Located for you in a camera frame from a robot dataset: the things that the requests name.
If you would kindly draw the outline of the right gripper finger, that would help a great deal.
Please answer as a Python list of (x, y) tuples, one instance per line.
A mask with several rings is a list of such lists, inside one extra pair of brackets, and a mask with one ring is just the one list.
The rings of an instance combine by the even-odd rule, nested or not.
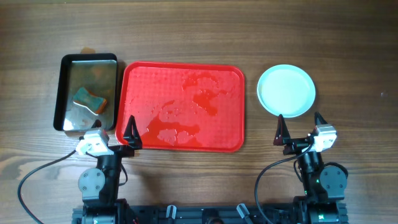
[(328, 124), (327, 121), (323, 118), (323, 116), (318, 111), (316, 111), (314, 113), (314, 120), (315, 120), (316, 126), (321, 125), (321, 124)]
[(287, 129), (287, 125), (285, 123), (285, 119), (282, 114), (278, 116), (277, 130), (275, 133), (275, 138), (273, 141), (273, 145), (275, 146), (283, 146), (289, 144), (291, 140), (289, 130)]

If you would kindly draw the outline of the green and orange sponge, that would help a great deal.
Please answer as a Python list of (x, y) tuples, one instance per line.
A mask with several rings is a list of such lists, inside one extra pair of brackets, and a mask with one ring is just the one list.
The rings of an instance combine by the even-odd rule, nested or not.
[(72, 102), (76, 105), (88, 109), (95, 115), (101, 114), (107, 104), (107, 100), (94, 95), (85, 87), (81, 87), (72, 97)]

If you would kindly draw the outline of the white plate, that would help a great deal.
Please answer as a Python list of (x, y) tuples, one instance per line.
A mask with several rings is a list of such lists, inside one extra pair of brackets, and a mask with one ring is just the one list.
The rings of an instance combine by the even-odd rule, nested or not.
[(307, 72), (288, 64), (268, 68), (257, 83), (257, 97), (270, 114), (294, 118), (314, 104), (317, 91)]

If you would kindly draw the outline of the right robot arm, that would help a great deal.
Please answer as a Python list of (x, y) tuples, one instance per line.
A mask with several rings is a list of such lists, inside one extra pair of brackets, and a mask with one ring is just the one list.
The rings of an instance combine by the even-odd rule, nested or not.
[(284, 146), (283, 154), (294, 155), (295, 172), (303, 184), (304, 196), (296, 196), (280, 223), (348, 223), (345, 198), (348, 170), (327, 162), (321, 153), (337, 139), (336, 129), (320, 113), (314, 114), (315, 127), (304, 138), (290, 137), (284, 117), (279, 115), (274, 145)]

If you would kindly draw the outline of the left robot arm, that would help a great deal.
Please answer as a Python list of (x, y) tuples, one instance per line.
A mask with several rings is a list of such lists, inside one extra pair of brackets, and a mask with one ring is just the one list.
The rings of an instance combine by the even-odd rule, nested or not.
[(135, 118), (129, 117), (123, 135), (126, 145), (109, 146), (109, 136), (101, 128), (93, 127), (80, 138), (76, 151), (97, 159), (96, 167), (85, 170), (78, 179), (83, 208), (74, 209), (72, 223), (128, 224), (138, 223), (138, 217), (127, 200), (118, 198), (120, 174), (125, 171), (122, 158), (133, 157), (142, 149), (142, 140)]

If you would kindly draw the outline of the red plastic tray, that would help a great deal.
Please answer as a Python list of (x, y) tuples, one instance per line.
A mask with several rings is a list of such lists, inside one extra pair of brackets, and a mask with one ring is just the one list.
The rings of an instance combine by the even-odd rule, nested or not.
[(134, 116), (144, 148), (235, 152), (244, 142), (245, 77), (232, 65), (134, 62), (123, 74), (115, 137)]

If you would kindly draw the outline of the black metal baking pan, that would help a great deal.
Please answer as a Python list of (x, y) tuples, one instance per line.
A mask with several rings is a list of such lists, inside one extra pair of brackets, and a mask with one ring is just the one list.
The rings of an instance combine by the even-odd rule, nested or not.
[[(81, 87), (107, 100), (101, 114), (95, 115), (72, 102)], [(57, 131), (86, 131), (98, 119), (101, 128), (111, 130), (116, 125), (117, 100), (118, 60), (115, 54), (66, 55), (60, 65), (53, 127)]]

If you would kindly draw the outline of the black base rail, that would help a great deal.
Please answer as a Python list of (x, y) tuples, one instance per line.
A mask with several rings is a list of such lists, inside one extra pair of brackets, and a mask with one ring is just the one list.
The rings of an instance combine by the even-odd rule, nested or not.
[[(227, 207), (178, 207), (174, 215), (167, 214), (165, 207), (133, 206), (133, 223), (140, 224), (203, 224), (221, 222), (233, 223), (266, 223), (255, 206), (248, 206), (248, 218), (242, 217), (238, 208)], [(319, 224), (348, 224), (348, 211), (344, 203), (322, 205), (318, 208), (294, 207), (288, 203), (268, 204), (263, 206), (264, 214), (272, 223), (319, 223)]]

